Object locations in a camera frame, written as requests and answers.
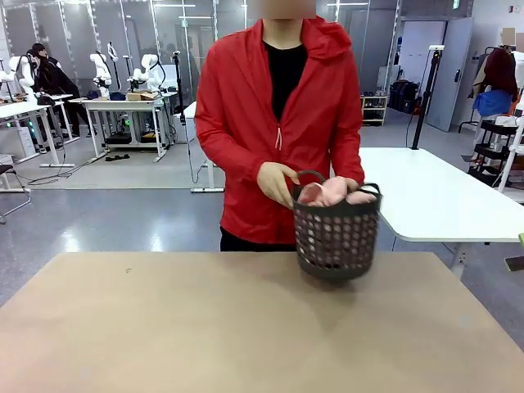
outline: cardboard box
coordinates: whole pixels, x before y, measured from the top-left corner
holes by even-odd
[[[128,93],[128,101],[153,101],[157,98],[158,94],[152,92],[135,92]]]

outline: red jacket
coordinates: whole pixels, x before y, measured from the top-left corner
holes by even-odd
[[[259,20],[210,49],[197,94],[196,132],[206,155],[226,173],[224,229],[249,242],[292,244],[292,212],[259,189],[260,166],[279,162],[328,177],[332,163],[337,175],[362,183],[359,81],[343,28],[319,17],[304,20],[308,60],[279,124],[263,28]]]

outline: beige tabletop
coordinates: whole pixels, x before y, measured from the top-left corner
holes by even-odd
[[[430,254],[330,287],[293,254],[59,255],[0,309],[0,392],[522,393],[524,354]]]

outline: hood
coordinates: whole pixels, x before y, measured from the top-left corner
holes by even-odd
[[[262,42],[264,23],[258,20],[253,26],[255,40]],[[315,19],[304,19],[302,25],[302,43],[308,56],[314,59],[327,60],[346,53],[351,48],[350,36],[338,23],[326,22],[317,16]]]

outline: pole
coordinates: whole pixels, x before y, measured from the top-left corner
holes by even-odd
[[[427,78],[426,91],[424,92],[424,97],[422,99],[422,109],[420,110],[420,116],[418,117],[417,130],[415,131],[415,138],[413,139],[413,145],[411,150],[418,150],[418,141],[420,139],[420,134],[422,132],[422,127],[424,125],[424,119],[426,117],[427,104],[431,97],[433,84],[436,77],[436,69],[439,65],[440,58],[442,57],[442,51],[435,51],[433,53],[433,58],[431,59],[431,69],[429,71],[429,77]]]
[[[5,68],[3,68],[3,60],[0,59],[0,65],[2,66],[2,71],[5,72]],[[6,86],[7,86],[7,92],[9,93],[9,98],[11,99],[11,102],[14,102],[15,100],[13,100],[13,95],[11,94],[11,89],[9,88],[9,83],[6,81]]]
[[[186,126],[186,116],[183,113],[183,95],[182,95],[182,79],[180,78],[180,59],[178,55],[179,51],[173,52],[174,68],[177,71],[177,89],[178,89],[178,102],[180,103],[180,124]]]

